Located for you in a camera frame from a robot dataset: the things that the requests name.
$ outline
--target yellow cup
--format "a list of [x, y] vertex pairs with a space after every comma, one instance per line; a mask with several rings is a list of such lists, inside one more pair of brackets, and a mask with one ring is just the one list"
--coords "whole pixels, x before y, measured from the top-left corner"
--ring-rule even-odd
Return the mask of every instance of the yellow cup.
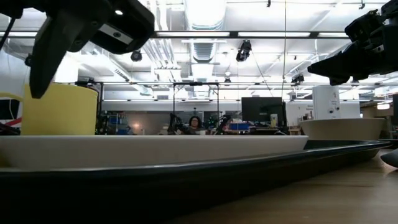
[[24, 97], [1, 93], [22, 104], [22, 135], [94, 135], [98, 93], [63, 84], [51, 84], [41, 99], [33, 99], [29, 85]]

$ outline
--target black monitor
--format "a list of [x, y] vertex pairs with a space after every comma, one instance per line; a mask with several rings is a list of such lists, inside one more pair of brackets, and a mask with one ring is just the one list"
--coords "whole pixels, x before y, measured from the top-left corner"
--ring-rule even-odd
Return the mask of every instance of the black monitor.
[[243, 121], [270, 122], [278, 115], [278, 126], [286, 126], [286, 108], [281, 97], [242, 97]]

